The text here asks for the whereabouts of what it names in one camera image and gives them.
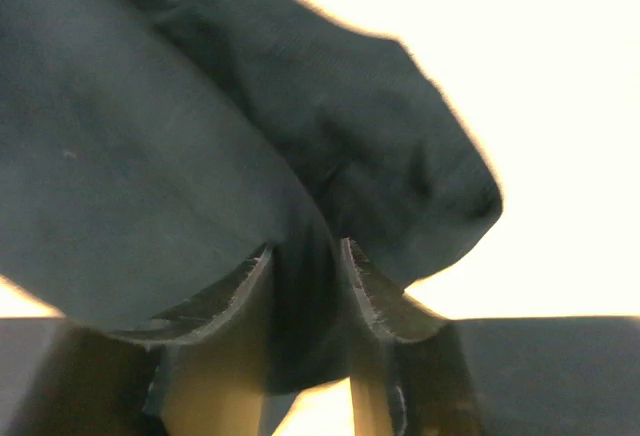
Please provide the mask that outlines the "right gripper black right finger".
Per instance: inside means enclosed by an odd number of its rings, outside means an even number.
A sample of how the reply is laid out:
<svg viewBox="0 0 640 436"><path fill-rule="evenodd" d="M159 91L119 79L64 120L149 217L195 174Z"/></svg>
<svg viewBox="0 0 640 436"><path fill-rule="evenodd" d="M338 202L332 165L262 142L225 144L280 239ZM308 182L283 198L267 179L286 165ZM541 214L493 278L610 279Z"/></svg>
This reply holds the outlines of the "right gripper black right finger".
<svg viewBox="0 0 640 436"><path fill-rule="evenodd" d="M384 276L351 239L340 243L357 435L483 434L452 321Z"/></svg>

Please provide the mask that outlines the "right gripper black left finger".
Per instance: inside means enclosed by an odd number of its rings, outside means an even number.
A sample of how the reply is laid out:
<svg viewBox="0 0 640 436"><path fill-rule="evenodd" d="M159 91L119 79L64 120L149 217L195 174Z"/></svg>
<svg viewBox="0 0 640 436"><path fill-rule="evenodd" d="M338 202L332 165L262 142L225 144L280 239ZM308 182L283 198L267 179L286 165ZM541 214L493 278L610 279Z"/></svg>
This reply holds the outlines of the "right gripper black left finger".
<svg viewBox="0 0 640 436"><path fill-rule="evenodd" d="M273 251L263 245L228 275L113 337L159 349L146 413L169 435L257 435L265 397Z"/></svg>

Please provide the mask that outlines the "black t shirt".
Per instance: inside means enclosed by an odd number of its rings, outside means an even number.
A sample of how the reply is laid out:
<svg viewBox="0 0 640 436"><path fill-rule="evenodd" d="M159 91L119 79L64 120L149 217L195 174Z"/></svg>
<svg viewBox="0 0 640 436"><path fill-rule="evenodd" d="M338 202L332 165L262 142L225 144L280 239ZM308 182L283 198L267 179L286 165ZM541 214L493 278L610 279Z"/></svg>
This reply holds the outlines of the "black t shirt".
<svg viewBox="0 0 640 436"><path fill-rule="evenodd" d="M295 0L1 0L1 272L130 330L274 250L273 393L343 378L338 241L400 287L499 188L395 41Z"/></svg>

